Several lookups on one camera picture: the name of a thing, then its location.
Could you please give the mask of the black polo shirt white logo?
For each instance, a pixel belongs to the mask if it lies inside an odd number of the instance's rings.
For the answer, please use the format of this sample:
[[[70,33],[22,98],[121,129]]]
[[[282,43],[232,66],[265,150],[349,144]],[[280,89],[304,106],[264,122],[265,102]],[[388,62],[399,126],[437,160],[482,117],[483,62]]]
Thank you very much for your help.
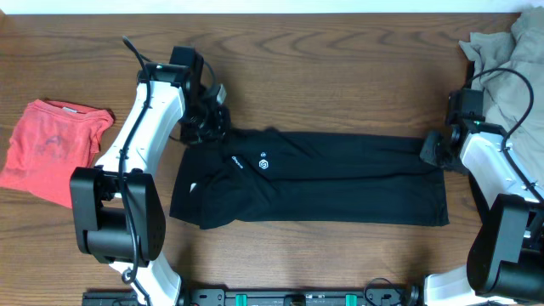
[[[441,169],[417,138],[234,129],[189,146],[169,214],[204,230],[233,221],[444,226]]]

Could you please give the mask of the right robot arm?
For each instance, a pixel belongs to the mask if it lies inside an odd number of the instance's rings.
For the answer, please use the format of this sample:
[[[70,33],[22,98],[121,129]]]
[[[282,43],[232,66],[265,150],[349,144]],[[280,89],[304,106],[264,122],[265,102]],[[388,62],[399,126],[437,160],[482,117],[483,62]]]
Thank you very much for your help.
[[[425,139],[421,159],[466,174],[482,220],[466,264],[425,279],[425,305],[543,301],[543,190],[506,136],[486,122],[482,92],[464,88],[448,98],[445,130]]]

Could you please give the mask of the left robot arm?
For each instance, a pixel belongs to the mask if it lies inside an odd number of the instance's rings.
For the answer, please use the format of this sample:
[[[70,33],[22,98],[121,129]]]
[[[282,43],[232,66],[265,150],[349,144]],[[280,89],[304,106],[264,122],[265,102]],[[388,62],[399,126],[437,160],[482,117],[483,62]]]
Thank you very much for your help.
[[[133,108],[111,147],[70,178],[76,243],[120,273],[130,291],[85,292],[84,305],[186,305],[183,280],[162,247],[166,217],[154,176],[171,132],[185,145],[218,142],[230,128],[224,86],[206,86],[208,67],[191,47],[167,63],[135,54],[141,69]]]

